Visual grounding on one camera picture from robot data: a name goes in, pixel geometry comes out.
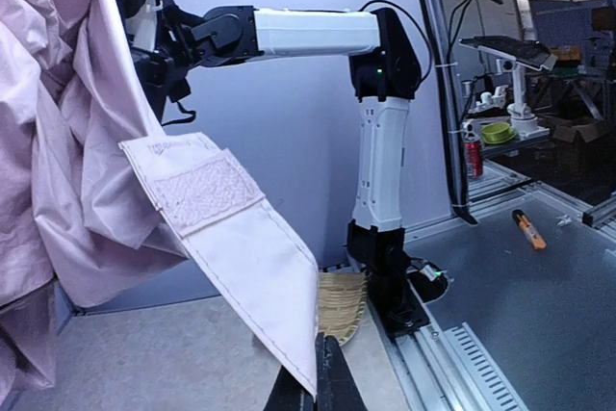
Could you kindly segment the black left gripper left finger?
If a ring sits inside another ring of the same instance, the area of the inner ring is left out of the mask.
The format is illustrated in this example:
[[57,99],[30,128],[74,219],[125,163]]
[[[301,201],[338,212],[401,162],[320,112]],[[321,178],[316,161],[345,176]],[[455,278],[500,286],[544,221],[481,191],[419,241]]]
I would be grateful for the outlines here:
[[312,410],[312,396],[284,367],[281,367],[265,404],[264,411]]

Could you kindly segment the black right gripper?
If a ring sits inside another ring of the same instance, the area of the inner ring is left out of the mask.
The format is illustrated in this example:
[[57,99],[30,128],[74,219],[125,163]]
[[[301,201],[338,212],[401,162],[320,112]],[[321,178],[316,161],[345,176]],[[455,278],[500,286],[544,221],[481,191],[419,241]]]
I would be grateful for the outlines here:
[[[192,92],[187,80],[188,69],[177,65],[164,50],[146,51],[134,45],[129,48],[141,88],[158,121],[162,125],[191,123],[193,111],[187,110],[181,103]],[[177,106],[183,118],[163,121],[168,101]]]

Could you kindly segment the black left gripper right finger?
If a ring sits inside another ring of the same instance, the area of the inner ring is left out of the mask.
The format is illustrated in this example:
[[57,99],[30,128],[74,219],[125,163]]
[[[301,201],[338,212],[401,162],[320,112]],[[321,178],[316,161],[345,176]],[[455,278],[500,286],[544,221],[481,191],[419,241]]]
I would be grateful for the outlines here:
[[367,411],[341,346],[334,336],[320,333],[316,341],[319,411]]

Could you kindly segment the pink and black folding umbrella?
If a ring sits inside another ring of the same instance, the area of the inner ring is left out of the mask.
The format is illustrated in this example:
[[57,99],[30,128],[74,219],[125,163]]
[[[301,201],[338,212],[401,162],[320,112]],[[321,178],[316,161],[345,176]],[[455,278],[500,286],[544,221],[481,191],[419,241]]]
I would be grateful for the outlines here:
[[1,0],[1,394],[56,378],[56,295],[88,308],[193,258],[317,390],[318,265],[232,153],[169,136],[115,0]]

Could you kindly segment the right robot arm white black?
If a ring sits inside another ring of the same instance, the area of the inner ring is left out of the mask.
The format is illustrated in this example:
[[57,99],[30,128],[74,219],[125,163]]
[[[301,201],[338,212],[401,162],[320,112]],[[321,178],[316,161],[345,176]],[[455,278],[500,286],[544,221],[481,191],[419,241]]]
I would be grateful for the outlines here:
[[[412,101],[405,131],[400,198],[407,227],[449,214],[434,71]],[[297,58],[189,75],[196,121],[168,135],[202,132],[229,148],[269,202],[314,253],[321,268],[346,258],[356,194],[360,114],[348,59]],[[197,300],[218,291],[193,262],[140,284],[123,308]]]

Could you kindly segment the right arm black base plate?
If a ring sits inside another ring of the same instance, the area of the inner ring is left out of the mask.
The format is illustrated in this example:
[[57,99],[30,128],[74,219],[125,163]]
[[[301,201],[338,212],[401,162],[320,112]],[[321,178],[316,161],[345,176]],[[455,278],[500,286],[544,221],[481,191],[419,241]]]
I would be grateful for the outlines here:
[[368,294],[390,339],[411,334],[429,324],[429,316],[405,275],[371,274]]

